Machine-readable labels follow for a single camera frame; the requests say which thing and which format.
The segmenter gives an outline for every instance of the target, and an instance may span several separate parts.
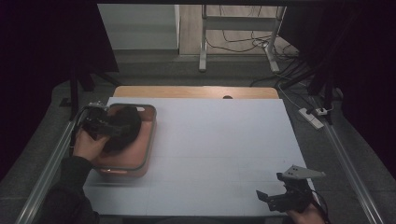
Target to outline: white table surface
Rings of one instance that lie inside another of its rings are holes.
[[[84,191],[101,215],[279,215],[256,189],[283,194],[276,173],[305,167],[282,100],[110,98],[114,103],[154,105],[157,130],[146,175],[91,171]]]

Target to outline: tray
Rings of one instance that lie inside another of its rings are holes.
[[[121,151],[102,153],[92,161],[93,168],[101,175],[143,176],[149,168],[149,158],[156,129],[157,110],[153,105],[114,104],[108,114],[113,115],[125,106],[135,106],[142,119],[136,139]]]

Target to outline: wall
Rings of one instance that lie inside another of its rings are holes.
[[[113,49],[178,49],[178,5],[98,6]]]

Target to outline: sleeve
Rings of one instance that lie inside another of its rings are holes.
[[[62,161],[61,179],[49,190],[37,223],[99,223],[99,215],[92,211],[82,189],[91,168],[81,157]]]

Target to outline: human hand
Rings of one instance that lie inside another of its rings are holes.
[[[79,156],[92,161],[100,154],[109,138],[109,136],[99,136],[95,141],[86,131],[80,129],[76,134],[73,156]]]
[[[319,210],[313,204],[309,204],[302,213],[294,210],[286,211],[286,213],[293,219],[295,224],[324,224]]]

